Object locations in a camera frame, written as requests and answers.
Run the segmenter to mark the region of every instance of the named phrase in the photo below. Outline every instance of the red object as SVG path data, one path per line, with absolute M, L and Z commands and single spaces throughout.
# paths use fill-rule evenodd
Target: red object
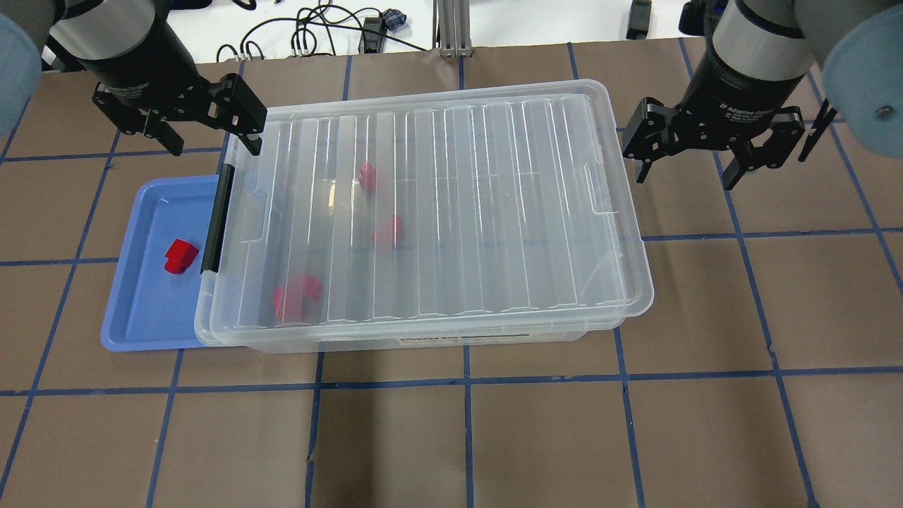
M 391 228 L 392 228 L 392 232 L 391 232 L 390 238 L 392 239 L 392 247 L 394 247 L 395 245 L 398 244 L 398 237 L 401 236 L 401 218 L 398 217 L 397 215 L 392 216 Z M 373 232 L 373 234 L 370 235 L 370 240 L 373 241 L 374 243 L 377 242 L 377 234 L 375 231 Z
M 360 188 L 364 189 L 365 193 L 375 193 L 377 191 L 377 169 L 371 163 L 360 165 L 358 182 L 360 182 Z
M 277 287 L 273 292 L 276 319 L 283 323 L 300 323 L 304 319 L 304 298 L 320 301 L 322 296 L 323 283 L 316 277 L 291 278 L 285 287 Z
M 316 277 L 305 275 L 301 291 L 311 300 L 319 302 L 320 297 L 323 296 L 323 283 L 317 280 Z
M 163 268 L 174 274 L 180 274 L 194 262 L 198 256 L 198 248 L 185 240 L 176 239 L 166 251 L 166 264 Z

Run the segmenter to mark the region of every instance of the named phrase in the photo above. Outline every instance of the blue plastic tray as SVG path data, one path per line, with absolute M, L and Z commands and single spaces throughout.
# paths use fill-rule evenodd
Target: blue plastic tray
M 217 180 L 165 178 L 138 191 L 100 329 L 108 350 L 204 347 L 194 335 L 194 309 Z M 166 250 L 177 238 L 200 250 L 180 275 L 163 269 Z

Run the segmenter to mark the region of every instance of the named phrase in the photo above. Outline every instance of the label on bin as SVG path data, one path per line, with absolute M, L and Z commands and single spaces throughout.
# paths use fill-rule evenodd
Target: label on bin
M 544 341 L 554 341 L 563 339 L 567 333 L 562 334 L 543 334 Z M 465 336 L 442 336 L 442 337 L 413 337 L 406 339 L 398 339 L 403 346 L 417 345 L 439 345 L 439 344 L 471 344 L 471 343 L 519 343 L 533 342 L 525 340 L 530 334 L 511 334 L 511 335 L 465 335 Z

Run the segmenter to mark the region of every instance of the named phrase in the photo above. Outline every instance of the black electrical cord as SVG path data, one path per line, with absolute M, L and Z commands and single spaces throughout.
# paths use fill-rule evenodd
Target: black electrical cord
M 241 2 L 240 0 L 232 0 L 232 3 L 235 5 L 238 5 L 242 9 L 245 9 L 246 11 L 253 11 L 253 10 L 257 9 L 257 0 L 247 0 L 247 4 L 245 4 L 244 2 Z
M 315 23 L 315 22 L 313 22 L 313 21 L 308 22 L 308 23 L 309 23 L 309 24 L 315 24 L 315 25 L 318 25 L 318 26 L 326 26 L 325 24 L 322 24 L 322 23 Z M 401 39 L 398 39 L 397 37 L 393 37 L 393 36 L 391 36 L 391 35 L 386 35 L 386 34 L 384 34 L 384 33 L 377 32 L 376 30 L 370 30 L 370 29 L 368 29 L 368 28 L 358 28 L 357 26 L 345 26 L 345 25 L 343 25 L 343 24 L 333 24 L 333 25 L 331 25 L 331 27 L 332 27 L 332 28 L 341 28 L 342 30 L 357 30 L 357 31 L 360 31 L 360 32 L 365 32 L 365 33 L 373 33 L 374 35 L 377 35 L 377 36 L 379 36 L 379 37 L 382 37 L 383 39 L 388 39 L 389 41 L 395 41 L 395 42 L 398 42 L 398 43 L 403 44 L 403 45 L 405 45 L 405 46 L 407 46 L 407 47 L 409 47 L 409 48 L 414 48 L 414 49 L 419 50 L 419 51 L 422 51 L 422 52 L 427 51 L 425 48 L 421 48 L 420 46 L 418 46 L 418 45 L 416 45 L 416 44 L 411 44 L 411 43 L 408 42 L 408 41 L 402 41 Z
M 344 12 L 347 15 L 338 21 L 332 21 L 326 17 L 326 12 L 329 9 L 339 9 L 340 11 Z M 308 14 L 307 17 L 305 17 L 305 18 L 301 18 L 301 15 L 302 15 L 302 13 L 304 13 L 304 11 L 308 11 L 310 14 Z M 295 24 L 295 26 L 296 26 L 296 28 L 300 28 L 301 26 L 306 25 L 308 22 L 310 22 L 310 20 L 315 19 L 315 18 L 320 18 L 325 24 L 329 25 L 329 26 L 326 26 L 326 35 L 330 39 L 330 47 L 332 48 L 332 54 L 335 55 L 336 54 L 336 45 L 332 39 L 332 32 L 330 31 L 330 26 L 333 26 L 336 24 L 342 24 L 342 23 L 345 23 L 346 21 L 348 21 L 349 19 L 354 19 L 354 21 L 358 24 L 358 27 L 363 29 L 364 24 L 358 18 L 358 14 L 365 12 L 365 11 L 376 11 L 377 15 L 382 15 L 382 11 L 380 11 L 379 9 L 377 9 L 375 7 L 364 7 L 362 9 L 358 9 L 357 11 L 352 13 L 350 10 L 346 9 L 345 7 L 342 7 L 340 5 L 334 5 L 332 3 L 332 0 L 329 0 L 325 4 L 323 2 L 319 2 L 316 7 L 313 7 L 313 9 L 311 9 L 310 7 L 302 7 L 301 9 L 299 9 L 298 14 L 295 15 L 295 17 L 298 18 L 298 22 Z M 296 30 L 295 33 L 292 35 L 292 37 L 293 37 L 294 46 L 297 46 L 299 49 L 301 47 L 303 47 L 304 50 L 307 51 L 307 33 L 304 33 L 303 39 L 299 40 L 298 39 L 298 31 Z
M 264 50 L 261 50 L 260 44 L 254 41 L 245 42 L 245 53 L 247 54 L 248 58 L 250 58 L 251 56 L 251 44 L 254 44 L 255 47 L 257 47 L 257 52 L 260 53 L 260 60 L 266 60 L 266 58 L 264 57 Z
M 229 48 L 230 50 L 232 50 L 232 53 L 235 54 L 236 60 L 238 59 L 238 51 L 235 49 L 235 46 L 233 46 L 232 44 L 223 44 L 223 45 L 219 46 L 219 49 L 217 50 L 217 63 L 219 63 L 219 55 L 226 48 Z
M 262 22 L 260 22 L 260 23 L 258 23 L 258 24 L 256 24 L 256 25 L 254 25 L 250 30 L 247 31 L 247 33 L 245 33 L 245 36 L 241 38 L 241 44 L 239 44 L 239 46 L 242 46 L 242 47 L 243 47 L 243 46 L 245 45 L 245 42 L 247 41 L 247 38 L 250 37 L 250 36 L 251 36 L 251 33 L 253 33 L 253 32 L 254 32 L 255 30 L 257 30 L 258 28 L 260 28 L 260 27 L 262 27 L 262 26 L 264 26 L 264 25 L 270 24 L 270 23 L 275 23 L 275 22 L 277 22 L 277 21 L 294 21 L 294 22 L 297 22 L 298 20 L 297 20 L 297 18 L 285 18 L 285 17 L 281 17 L 281 18 L 272 18 L 272 19 L 268 19 L 268 20 L 266 20 L 266 21 L 262 21 Z M 408 42 L 408 41 L 402 41 L 401 39 L 398 39 L 398 38 L 393 37 L 393 36 L 391 36 L 391 35 L 386 35 L 386 34 L 384 34 L 384 33 L 377 32 L 376 30 L 370 30 L 370 29 L 368 29 L 368 28 L 359 28 L 359 27 L 357 27 L 357 26 L 345 26 L 345 25 L 342 25 L 342 24 L 323 24 L 323 23 L 317 23 L 317 22 L 314 22 L 314 21 L 309 21 L 309 22 L 307 22 L 307 24 L 313 24 L 313 25 L 315 25 L 315 26 L 329 26 L 329 27 L 331 27 L 331 28 L 340 28 L 340 29 L 342 29 L 342 30 L 355 30 L 355 31 L 360 31 L 360 32 L 364 32 L 364 33 L 373 33 L 374 35 L 377 35 L 377 36 L 382 37 L 382 38 L 384 38 L 384 39 L 388 39 L 389 41 L 395 41 L 395 42 L 398 42 L 398 43 L 403 44 L 403 45 L 405 45 L 405 46 L 407 46 L 407 47 L 409 47 L 409 48 L 413 48 L 413 49 L 415 49 L 415 50 L 419 50 L 419 51 L 422 51 L 422 52 L 427 51 L 425 48 L 422 48 L 422 47 L 420 47 L 420 46 L 418 46 L 418 45 L 416 45 L 416 44 L 411 44 L 411 43 Z
M 297 40 L 298 32 L 304 32 L 304 36 L 305 36 L 305 44 L 304 44 L 304 49 L 303 49 L 303 51 L 302 51 L 302 48 L 301 48 L 301 45 L 300 45 L 300 44 L 295 45 L 295 41 Z M 317 52 L 317 46 L 318 46 L 319 44 L 317 43 L 317 35 L 316 35 L 316 33 L 311 32 L 311 29 L 310 29 L 310 28 L 307 28 L 307 27 L 305 27 L 305 26 L 302 26 L 301 28 L 295 30 L 295 31 L 294 31 L 294 34 L 292 35 L 292 40 L 291 40 L 291 43 L 292 43 L 292 49 L 295 50 L 295 51 L 298 51 L 299 53 L 301 53 L 302 56 L 304 56 L 304 55 L 303 55 L 303 52 L 306 52 L 306 51 L 307 51 L 306 36 L 307 36 L 308 33 L 309 33 L 309 34 L 311 35 L 311 37 L 313 38 L 313 48 L 310 50 L 310 53 L 315 53 L 315 52 Z
M 299 52 L 302 52 L 302 47 L 303 47 L 303 52 L 307 52 L 307 34 L 310 33 L 311 35 L 313 35 L 313 32 L 311 30 L 307 29 L 307 22 L 309 22 L 316 15 L 316 16 L 320 17 L 320 19 L 322 19 L 323 22 L 327 23 L 329 20 L 327 20 L 326 17 L 323 16 L 323 11 L 330 7 L 332 7 L 331 4 L 319 4 L 316 7 L 314 7 L 313 9 L 311 9 L 310 7 L 302 7 L 301 9 L 298 10 L 298 14 L 295 15 L 295 18 L 297 19 L 297 21 L 295 22 L 295 25 L 294 25 L 295 31 L 294 31 L 294 34 L 292 35 L 292 37 L 293 37 L 294 45 L 298 47 Z M 306 18 L 301 18 L 301 14 L 304 11 L 309 11 L 310 14 Z M 302 38 L 299 38 L 298 33 L 301 31 L 302 27 L 305 29 L 303 32 L 304 36 Z M 335 55 L 336 54 L 336 45 L 335 45 L 335 42 L 332 40 L 332 32 L 330 31 L 330 28 L 328 26 L 326 27 L 326 36 L 329 37 L 330 48 L 332 48 L 332 54 Z M 310 52 L 316 52 L 316 51 L 317 51 L 316 46 L 314 46 L 313 50 L 311 50 Z

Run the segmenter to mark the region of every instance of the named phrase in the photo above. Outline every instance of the clear plastic storage bin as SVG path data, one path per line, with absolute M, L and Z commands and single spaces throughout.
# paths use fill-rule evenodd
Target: clear plastic storage bin
M 257 157 L 229 144 L 207 345 L 572 340 L 652 303 L 596 81 L 271 108 L 263 137 Z

